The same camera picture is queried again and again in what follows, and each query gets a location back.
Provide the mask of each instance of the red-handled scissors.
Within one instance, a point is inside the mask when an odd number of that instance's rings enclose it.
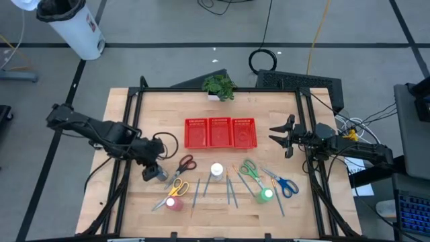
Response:
[[[179,162],[179,167],[176,169],[175,174],[170,179],[169,183],[164,187],[164,190],[166,190],[175,181],[175,179],[179,175],[181,175],[184,171],[192,170],[192,169],[195,169],[196,167],[197,167],[197,163],[193,161],[192,155],[184,156]]]

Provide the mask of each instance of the red plastic basket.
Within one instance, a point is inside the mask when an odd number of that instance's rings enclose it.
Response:
[[[255,121],[253,118],[233,118],[234,147],[252,149],[257,147]]]
[[[232,147],[231,118],[209,118],[209,147]]]
[[[201,149],[208,146],[208,119],[185,119],[185,148]]]

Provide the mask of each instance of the white cable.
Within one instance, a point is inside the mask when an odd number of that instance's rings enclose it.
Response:
[[[3,63],[3,65],[0,67],[0,70],[2,70],[8,63],[9,61],[12,59],[12,57],[14,56],[14,54],[16,53],[16,50],[19,48],[19,46],[22,43],[22,38],[24,37],[24,30],[26,28],[26,18],[24,16],[24,10],[21,11],[22,14],[22,29],[21,29],[21,37],[19,37],[19,42],[18,44],[15,46],[15,48],[12,51],[12,54],[9,56],[9,58],[6,59],[6,61]]]
[[[378,142],[378,144],[381,143],[380,140],[378,139],[378,137],[370,130],[370,128],[368,128],[365,124],[363,124],[363,120],[361,118],[350,118],[349,120],[346,120],[340,116],[335,116],[335,119],[343,123],[341,129],[338,129],[339,132],[344,132],[345,130],[347,130],[348,129],[348,122],[351,121],[353,123],[360,124],[359,127],[361,127],[363,129],[363,132],[361,134],[358,134],[358,138],[360,138],[361,140],[363,140],[366,143],[371,144],[371,142],[369,142],[368,140],[363,138],[364,129],[366,129],[369,133],[373,134],[376,137],[376,141]]]

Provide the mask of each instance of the metal stick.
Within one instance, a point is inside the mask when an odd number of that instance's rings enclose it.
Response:
[[[228,171],[226,171],[226,174],[227,174],[227,176],[226,176],[226,185],[227,185],[227,203],[228,203],[228,205],[230,205],[230,192],[229,192],[229,189],[228,189]]]
[[[251,189],[249,188],[249,186],[248,186],[247,182],[243,179],[242,175],[237,171],[237,169],[236,169],[236,167],[235,167],[234,165],[232,165],[232,166],[233,166],[233,169],[236,171],[237,175],[239,175],[239,177],[241,178],[241,180],[242,180],[242,182],[244,183],[244,185],[248,188],[248,191],[251,193],[251,195],[252,195],[253,197],[255,197],[255,195],[254,195],[253,191],[251,191]]]
[[[275,186],[275,180],[273,178],[271,179],[271,183],[273,185],[273,188],[275,189],[277,203],[279,203],[279,208],[281,208],[282,216],[285,216],[284,209],[282,208],[282,203],[281,203],[281,200],[280,200],[280,197],[279,197],[280,195],[277,193],[277,189],[276,189],[276,186]]]
[[[204,188],[203,197],[206,195],[206,191],[208,190],[210,177],[212,176],[212,172],[209,172],[208,182],[206,182],[206,187]]]
[[[194,206],[196,205],[197,193],[198,193],[198,191],[199,191],[199,185],[200,185],[200,178],[199,178],[199,180],[197,181],[196,193],[194,194],[193,207],[191,208],[191,218],[193,217]]]
[[[228,179],[228,182],[230,183],[230,187],[231,187],[231,194],[233,194],[234,203],[236,204],[236,208],[239,208],[239,207],[237,206],[236,195],[234,194],[233,184],[231,184],[231,179]]]

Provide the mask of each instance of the chair wheel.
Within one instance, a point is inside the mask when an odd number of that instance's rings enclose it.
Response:
[[[8,115],[6,116],[6,120],[7,121],[13,120],[13,114],[12,113],[8,113]]]

